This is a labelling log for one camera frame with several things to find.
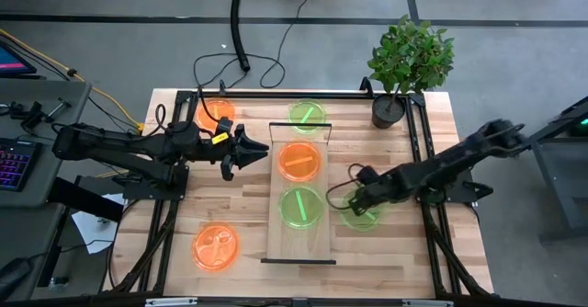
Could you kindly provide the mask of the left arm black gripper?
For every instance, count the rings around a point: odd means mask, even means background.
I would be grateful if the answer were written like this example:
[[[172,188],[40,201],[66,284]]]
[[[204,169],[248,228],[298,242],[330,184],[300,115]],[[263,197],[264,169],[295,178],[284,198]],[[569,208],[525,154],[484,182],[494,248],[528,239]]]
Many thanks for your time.
[[[256,161],[267,157],[269,146],[249,138],[242,123],[236,126],[234,134],[228,134],[228,140],[213,144],[211,139],[216,136],[216,134],[214,134],[211,137],[210,142],[215,154],[214,160],[220,161],[222,178],[225,181],[232,181],[234,177],[232,168],[235,165],[237,165],[239,169],[243,169]],[[247,150],[239,151],[239,147],[243,147]]]

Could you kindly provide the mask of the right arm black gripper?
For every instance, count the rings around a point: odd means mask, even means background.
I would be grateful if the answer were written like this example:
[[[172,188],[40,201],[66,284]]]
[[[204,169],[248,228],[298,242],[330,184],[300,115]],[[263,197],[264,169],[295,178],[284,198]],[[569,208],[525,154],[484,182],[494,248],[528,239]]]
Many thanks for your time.
[[[349,208],[354,214],[361,216],[381,203],[394,201],[392,175],[378,177],[357,175],[356,178],[363,187],[348,201]]]

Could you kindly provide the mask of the translucent green plastic plate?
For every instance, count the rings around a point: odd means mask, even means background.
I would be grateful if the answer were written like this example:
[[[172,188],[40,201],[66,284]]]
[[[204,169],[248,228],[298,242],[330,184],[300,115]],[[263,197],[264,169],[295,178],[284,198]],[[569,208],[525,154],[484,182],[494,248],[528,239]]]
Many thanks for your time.
[[[344,225],[357,232],[368,232],[379,225],[379,216],[382,213],[383,204],[370,208],[361,216],[356,216],[351,209],[341,210],[340,217]]]
[[[288,227],[306,230],[322,219],[324,202],[313,188],[292,186],[279,198],[278,210],[282,222]]]
[[[326,121],[326,110],[314,99],[302,99],[291,104],[288,110],[288,122],[294,123],[292,129],[303,134],[310,134],[322,129]]]

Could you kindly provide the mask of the translucent orange plastic plate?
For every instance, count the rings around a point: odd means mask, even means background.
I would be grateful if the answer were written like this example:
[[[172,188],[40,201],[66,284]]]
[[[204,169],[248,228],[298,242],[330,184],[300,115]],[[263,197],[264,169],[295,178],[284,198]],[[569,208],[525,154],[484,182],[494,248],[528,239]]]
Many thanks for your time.
[[[227,222],[209,222],[192,239],[190,253],[197,267],[208,272],[229,268],[239,255],[240,240]]]
[[[292,182],[312,181],[322,167],[322,155],[311,142],[287,142],[277,152],[279,173]]]
[[[226,100],[221,98],[209,98],[205,100],[206,107],[209,111],[209,114],[214,119],[220,119],[221,117],[228,117],[230,120],[234,120],[235,116],[235,107],[234,105]],[[217,121],[213,120],[204,109],[202,103],[198,104],[198,108],[196,110],[196,117],[195,122],[197,125],[204,130],[214,132],[216,130]]]

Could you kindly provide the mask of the potted green plant black pot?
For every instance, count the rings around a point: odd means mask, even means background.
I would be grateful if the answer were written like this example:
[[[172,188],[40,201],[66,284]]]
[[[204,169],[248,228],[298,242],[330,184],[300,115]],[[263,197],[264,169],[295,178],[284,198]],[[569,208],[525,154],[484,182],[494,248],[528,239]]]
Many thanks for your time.
[[[455,39],[446,33],[427,20],[417,24],[403,16],[382,34],[367,61],[368,78],[380,82],[385,91],[372,103],[375,127],[387,129],[402,119],[406,112],[402,95],[421,94],[445,84],[455,59]]]

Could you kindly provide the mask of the white paper sheet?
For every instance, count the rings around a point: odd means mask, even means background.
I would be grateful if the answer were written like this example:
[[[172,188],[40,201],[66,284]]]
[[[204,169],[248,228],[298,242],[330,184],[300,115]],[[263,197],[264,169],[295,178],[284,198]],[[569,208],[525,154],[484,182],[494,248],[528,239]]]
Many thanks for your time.
[[[119,227],[117,222],[84,211],[74,213],[72,219],[90,255],[97,254],[114,243]]]

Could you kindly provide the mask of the grey desk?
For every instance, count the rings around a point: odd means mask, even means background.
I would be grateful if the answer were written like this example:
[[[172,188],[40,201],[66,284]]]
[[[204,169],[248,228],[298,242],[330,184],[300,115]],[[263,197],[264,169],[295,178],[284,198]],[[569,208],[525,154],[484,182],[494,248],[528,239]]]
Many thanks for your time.
[[[71,104],[61,108],[55,120],[76,123],[82,114],[91,87],[82,82],[52,80],[0,79],[0,103],[17,102],[30,107],[34,102],[49,113],[64,100]],[[28,300],[37,285],[48,252],[62,217],[64,206],[48,203],[53,181],[62,161],[51,152],[55,133],[47,123],[34,129],[35,138],[28,136],[20,122],[0,118],[0,138],[21,138],[42,144],[40,157],[20,192],[0,190],[0,268],[18,257],[31,259],[31,270],[17,286],[9,301]]]

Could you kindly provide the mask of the grey metal cart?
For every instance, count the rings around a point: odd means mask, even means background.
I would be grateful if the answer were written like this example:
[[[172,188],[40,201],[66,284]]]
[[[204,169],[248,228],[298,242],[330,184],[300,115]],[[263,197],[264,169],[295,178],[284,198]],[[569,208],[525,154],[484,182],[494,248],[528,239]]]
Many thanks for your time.
[[[543,244],[588,238],[588,96],[565,108],[529,137],[548,191],[565,225],[539,236]]]

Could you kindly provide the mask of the black clamp tool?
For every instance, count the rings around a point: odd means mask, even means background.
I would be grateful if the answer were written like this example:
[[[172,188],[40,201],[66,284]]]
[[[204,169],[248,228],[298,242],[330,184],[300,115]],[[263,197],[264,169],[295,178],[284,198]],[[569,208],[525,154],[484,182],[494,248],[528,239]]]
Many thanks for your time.
[[[40,123],[53,123],[58,113],[70,108],[72,104],[62,98],[58,98],[60,104],[49,113],[42,111],[41,103],[35,101],[29,110],[24,105],[15,101],[10,104],[0,103],[0,117],[8,116],[10,119],[20,120],[20,126],[24,131],[33,131]]]

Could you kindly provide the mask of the backlit black keyboard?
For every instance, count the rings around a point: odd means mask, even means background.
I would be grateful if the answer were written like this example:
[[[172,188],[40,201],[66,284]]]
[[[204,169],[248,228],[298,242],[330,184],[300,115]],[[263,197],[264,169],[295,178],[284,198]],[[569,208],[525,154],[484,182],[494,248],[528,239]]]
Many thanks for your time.
[[[0,138],[0,190],[22,191],[41,149],[39,142]]]

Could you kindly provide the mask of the computer monitor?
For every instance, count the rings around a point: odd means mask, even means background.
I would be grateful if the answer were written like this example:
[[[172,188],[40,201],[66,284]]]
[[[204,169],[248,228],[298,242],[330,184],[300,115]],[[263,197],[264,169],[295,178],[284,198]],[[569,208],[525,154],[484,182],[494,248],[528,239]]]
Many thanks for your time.
[[[37,69],[0,40],[0,77],[35,74]]]

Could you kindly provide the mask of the black aluminium rig frame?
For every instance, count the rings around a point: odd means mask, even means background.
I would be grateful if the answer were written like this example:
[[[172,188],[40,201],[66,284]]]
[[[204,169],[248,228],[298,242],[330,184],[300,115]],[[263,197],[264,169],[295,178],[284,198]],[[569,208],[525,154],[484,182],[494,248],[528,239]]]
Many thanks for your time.
[[[385,203],[379,225],[368,232],[346,227],[340,211],[363,166],[385,172],[418,163],[459,141],[449,95],[409,94],[406,112],[386,130],[371,121],[376,98],[368,91],[206,90],[235,107],[235,120],[268,156],[236,170],[232,181],[207,162],[189,165],[186,195],[177,201],[140,199],[124,216],[114,243],[117,286],[92,298],[90,307],[144,307],[148,299],[197,297],[198,306],[320,307],[401,306],[405,299],[452,301],[477,307],[492,296],[480,228],[469,208],[432,207],[419,194]],[[328,183],[333,265],[264,263],[271,177],[269,124],[288,122],[292,103],[314,99],[332,125]],[[195,265],[190,245],[209,222],[227,222],[239,235],[235,262],[219,272]]]

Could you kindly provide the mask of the silver metal bracket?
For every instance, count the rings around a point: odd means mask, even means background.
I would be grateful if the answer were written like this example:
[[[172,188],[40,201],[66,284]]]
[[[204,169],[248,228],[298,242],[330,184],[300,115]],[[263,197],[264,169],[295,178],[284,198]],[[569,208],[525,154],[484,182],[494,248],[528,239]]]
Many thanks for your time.
[[[163,297],[148,299],[144,307],[197,307],[197,297]]]
[[[402,307],[454,307],[452,301],[405,299],[401,301]]]

